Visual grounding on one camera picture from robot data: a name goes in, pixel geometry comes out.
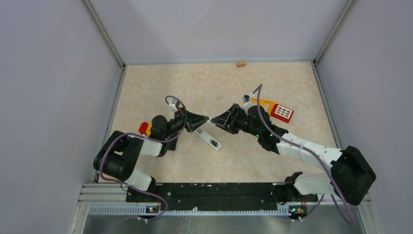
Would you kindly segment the white remote control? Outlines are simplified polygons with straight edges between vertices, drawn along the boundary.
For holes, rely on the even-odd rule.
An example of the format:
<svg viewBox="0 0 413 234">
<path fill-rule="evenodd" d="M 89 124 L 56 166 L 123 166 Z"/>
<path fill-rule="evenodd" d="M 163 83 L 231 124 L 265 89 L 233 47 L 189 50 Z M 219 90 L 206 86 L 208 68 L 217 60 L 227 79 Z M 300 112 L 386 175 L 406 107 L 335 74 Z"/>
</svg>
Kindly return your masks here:
<svg viewBox="0 0 413 234">
<path fill-rule="evenodd" d="M 203 128 L 199 127 L 195 133 L 197 133 L 206 143 L 208 143 L 213 149 L 216 151 L 220 150 L 222 144 L 217 141 L 214 137 L 212 137 L 208 132 L 206 132 Z"/>
</svg>

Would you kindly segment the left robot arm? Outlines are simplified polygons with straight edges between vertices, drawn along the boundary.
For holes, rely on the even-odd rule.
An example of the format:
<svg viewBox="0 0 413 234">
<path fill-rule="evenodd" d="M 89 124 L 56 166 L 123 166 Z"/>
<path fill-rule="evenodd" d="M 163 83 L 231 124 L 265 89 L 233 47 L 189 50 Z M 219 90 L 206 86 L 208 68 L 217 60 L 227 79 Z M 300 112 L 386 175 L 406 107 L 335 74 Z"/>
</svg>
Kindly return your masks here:
<svg viewBox="0 0 413 234">
<path fill-rule="evenodd" d="M 94 159 L 93 168 L 128 185 L 136 187 L 137 194 L 144 201 L 156 196 L 155 180 L 140 171 L 136 164 L 140 156 L 163 157 L 173 151 L 172 142 L 186 129 L 194 132 L 209 120 L 208 116 L 194 114 L 183 108 L 167 120 L 163 115 L 151 121 L 150 135 L 139 136 L 114 131 Z"/>
</svg>

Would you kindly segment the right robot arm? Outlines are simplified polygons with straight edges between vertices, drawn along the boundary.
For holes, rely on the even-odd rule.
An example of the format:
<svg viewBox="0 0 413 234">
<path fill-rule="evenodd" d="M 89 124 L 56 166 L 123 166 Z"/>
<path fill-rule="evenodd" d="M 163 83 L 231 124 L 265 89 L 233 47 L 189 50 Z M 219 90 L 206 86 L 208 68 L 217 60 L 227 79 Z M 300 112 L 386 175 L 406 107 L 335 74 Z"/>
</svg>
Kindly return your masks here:
<svg viewBox="0 0 413 234">
<path fill-rule="evenodd" d="M 257 137 L 262 148 L 282 156 L 291 156 L 320 168 L 321 174 L 295 173 L 286 186 L 292 201 L 304 195 L 337 195 L 351 205 L 359 205 L 376 180 L 376 174 L 361 153 L 353 146 L 345 149 L 318 145 L 274 125 L 269 114 L 252 105 L 242 108 L 233 104 L 211 123 L 231 134 L 243 131 Z"/>
</svg>

